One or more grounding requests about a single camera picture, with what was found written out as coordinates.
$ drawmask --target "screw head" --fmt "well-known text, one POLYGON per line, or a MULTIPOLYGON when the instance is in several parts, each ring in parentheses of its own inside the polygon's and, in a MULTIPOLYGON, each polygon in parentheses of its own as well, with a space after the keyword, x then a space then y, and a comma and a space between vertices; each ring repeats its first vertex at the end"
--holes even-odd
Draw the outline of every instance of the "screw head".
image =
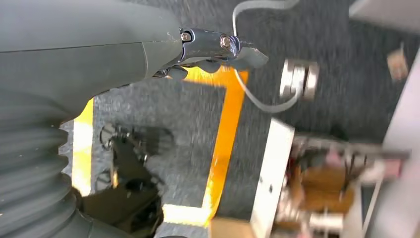
POLYGON ((191 35, 188 32, 181 33, 181 40, 182 41, 191 41, 191 35))
POLYGON ((220 38, 220 46, 228 48, 230 46, 230 39, 227 36, 222 36, 220 38))

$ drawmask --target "clear plastic tube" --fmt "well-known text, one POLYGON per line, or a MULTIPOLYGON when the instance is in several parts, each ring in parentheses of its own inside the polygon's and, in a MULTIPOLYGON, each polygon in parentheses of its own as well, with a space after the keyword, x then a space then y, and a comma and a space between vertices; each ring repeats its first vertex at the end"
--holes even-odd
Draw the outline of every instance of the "clear plastic tube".
MULTIPOLYGON (((240 4, 236 5, 236 7, 233 9, 232 14, 232 24, 233 24, 233 33, 235 36, 238 36, 238 30, 236 27, 236 21, 238 15, 245 11, 250 9, 278 9, 278 10, 287 10, 292 8, 294 5, 296 5, 299 2, 299 0, 249 0, 241 2, 240 4)), ((296 89, 295 95, 287 102, 278 104, 278 105, 267 105, 262 103, 260 100, 258 100, 246 87, 244 82, 241 79, 241 76, 239 75, 238 71, 235 69, 235 76, 238 80, 239 85, 241 85, 242 89, 244 90, 245 94, 248 96, 248 98, 255 104, 255 106, 259 109, 261 109, 264 112, 267 113, 280 113, 283 112, 290 107, 292 107, 297 100, 300 98, 300 96, 303 93, 303 85, 300 85, 296 89)))

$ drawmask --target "gray carpet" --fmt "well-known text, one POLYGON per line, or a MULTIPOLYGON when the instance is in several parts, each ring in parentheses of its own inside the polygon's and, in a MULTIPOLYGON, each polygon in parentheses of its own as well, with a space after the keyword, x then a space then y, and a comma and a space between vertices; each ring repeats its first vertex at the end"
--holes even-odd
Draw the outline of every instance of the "gray carpet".
MULTIPOLYGON (((184 26, 232 33, 231 13, 239 0, 137 0, 174 12, 184 26)), ((403 83, 393 83, 386 55, 405 44, 409 63, 419 38, 393 30, 349 21, 351 0, 302 0, 290 12, 257 10, 239 17, 239 34, 270 57, 251 72, 248 86, 266 103, 277 103, 286 58, 315 60, 320 65, 318 90, 312 102, 298 102, 274 115, 299 131, 329 133, 341 126, 351 139, 381 142, 398 102, 403 83)), ((169 186, 166 203, 201 206, 207 181, 224 89, 149 79, 96 97, 93 171, 110 165, 97 140, 107 122, 168 128, 175 136, 171 153, 148 164, 169 186)), ((219 216, 248 219, 259 177, 272 115, 244 100, 219 216)), ((72 123, 63 127, 71 132, 72 123)), ((61 152, 71 161, 70 141, 61 152)), ((71 164, 65 169, 71 172, 71 164)), ((160 235, 206 237, 202 228, 163 225, 160 235)))

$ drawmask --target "white wall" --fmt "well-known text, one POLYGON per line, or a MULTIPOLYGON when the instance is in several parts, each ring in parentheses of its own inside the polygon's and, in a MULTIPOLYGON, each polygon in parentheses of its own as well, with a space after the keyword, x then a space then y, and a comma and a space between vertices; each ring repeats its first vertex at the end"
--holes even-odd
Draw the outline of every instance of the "white wall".
POLYGON ((371 238, 412 238, 420 221, 420 51, 410 71, 384 146, 411 149, 399 181, 385 192, 371 238))
POLYGON ((349 16, 420 33, 420 0, 357 0, 349 16))

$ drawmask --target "yellow floor marking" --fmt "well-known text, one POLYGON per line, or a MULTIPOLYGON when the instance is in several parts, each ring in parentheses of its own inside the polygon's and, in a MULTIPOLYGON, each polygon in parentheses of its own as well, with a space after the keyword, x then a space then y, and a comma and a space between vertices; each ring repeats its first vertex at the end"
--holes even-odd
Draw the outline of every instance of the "yellow floor marking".
MULTIPOLYGON (((231 68, 221 67, 214 74, 205 73, 199 68, 190 68, 188 70, 189 73, 186 81, 226 87, 209 178, 203 198, 202 208, 204 210, 210 210, 210 214, 206 220, 207 224, 216 214, 220 203, 233 142, 235 140, 236 127, 238 126, 239 115, 244 100, 244 91, 231 68)), ((240 75, 244 83, 246 83, 248 73, 241 72, 240 75)))
POLYGON ((201 207, 164 204, 163 213, 166 223, 203 227, 211 211, 201 207))
POLYGON ((73 165, 71 182, 82 196, 91 192, 93 101, 87 103, 83 112, 74 119, 73 165))
MULTIPOLYGON (((199 68, 187 68, 187 70, 189 74, 185 81, 224 87, 226 88, 226 94, 202 207, 164 204, 163 211, 165 222, 205 226, 215 215, 220 202, 244 92, 231 68, 222 66, 214 74, 206 73, 199 68)), ((240 75, 246 83, 248 73, 241 72, 240 75)), ((92 125, 93 99, 89 101, 83 113, 74 120, 73 129, 72 182, 73 186, 79 189, 83 196, 88 195, 91 191, 92 125)))

